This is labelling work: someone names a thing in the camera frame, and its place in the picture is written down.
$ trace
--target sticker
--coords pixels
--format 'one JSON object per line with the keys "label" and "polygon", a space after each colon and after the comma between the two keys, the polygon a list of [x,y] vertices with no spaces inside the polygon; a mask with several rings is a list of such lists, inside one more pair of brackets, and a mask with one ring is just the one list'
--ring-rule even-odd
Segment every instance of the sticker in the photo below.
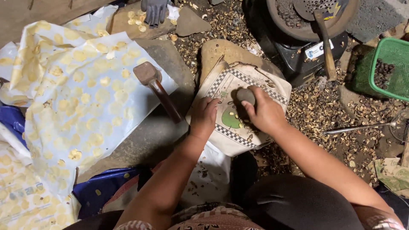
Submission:
{"label": "sticker", "polygon": [[[330,40],[330,45],[331,45],[331,49],[333,49],[334,45],[332,44],[331,40]],[[309,59],[317,58],[323,55],[324,54],[324,43],[320,42],[314,45],[313,47],[306,50],[305,53]]]}

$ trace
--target gray glove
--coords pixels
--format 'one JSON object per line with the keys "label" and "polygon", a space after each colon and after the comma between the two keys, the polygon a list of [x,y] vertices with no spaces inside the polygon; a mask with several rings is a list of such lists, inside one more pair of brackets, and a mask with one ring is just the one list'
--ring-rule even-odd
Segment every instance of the gray glove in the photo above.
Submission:
{"label": "gray glove", "polygon": [[150,29],[165,21],[167,3],[168,0],[142,0],[141,9],[146,12],[144,23],[148,24]]}

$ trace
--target black machine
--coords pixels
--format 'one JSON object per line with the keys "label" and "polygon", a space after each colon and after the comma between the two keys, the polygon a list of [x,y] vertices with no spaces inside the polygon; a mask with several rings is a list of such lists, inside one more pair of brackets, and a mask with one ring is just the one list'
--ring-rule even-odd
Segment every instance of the black machine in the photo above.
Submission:
{"label": "black machine", "polygon": [[[313,41],[318,41],[319,38],[308,41],[308,39],[300,39],[302,35],[289,35],[291,33],[286,31],[283,25],[278,25],[272,19],[271,10],[269,11],[267,6],[271,3],[268,1],[272,0],[246,0],[243,3],[247,26],[265,55],[282,71],[285,79],[293,87],[298,87],[314,77],[324,76],[322,42],[319,45],[320,42]],[[339,32],[333,32],[333,36],[330,36],[332,37],[332,53],[335,61],[341,58],[348,45],[348,34],[343,31],[343,28],[341,29]]]}

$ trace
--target hand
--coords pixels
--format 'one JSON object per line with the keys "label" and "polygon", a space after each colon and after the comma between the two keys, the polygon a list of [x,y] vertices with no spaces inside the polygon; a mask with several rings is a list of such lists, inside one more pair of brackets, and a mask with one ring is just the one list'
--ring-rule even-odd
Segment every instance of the hand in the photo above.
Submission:
{"label": "hand", "polygon": [[167,3],[168,0],[142,0],[141,9],[146,12],[144,23],[148,24],[150,29],[165,21]]}
{"label": "hand", "polygon": [[283,108],[260,87],[249,86],[248,89],[253,91],[256,98],[257,111],[248,101],[242,101],[241,104],[246,109],[251,122],[264,133],[273,136],[276,130],[288,124]]}
{"label": "hand", "polygon": [[207,141],[214,130],[216,122],[217,103],[219,99],[204,97],[193,108],[190,121],[190,135]]}

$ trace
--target green basket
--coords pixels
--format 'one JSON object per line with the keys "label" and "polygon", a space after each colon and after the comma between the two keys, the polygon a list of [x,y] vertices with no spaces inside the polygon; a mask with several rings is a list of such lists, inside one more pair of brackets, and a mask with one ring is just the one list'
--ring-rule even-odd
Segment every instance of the green basket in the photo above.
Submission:
{"label": "green basket", "polygon": [[[379,58],[384,63],[395,65],[395,70],[384,90],[377,87],[373,81],[376,60]],[[395,38],[382,39],[376,49],[357,63],[353,89],[375,97],[409,101],[409,42]]]}

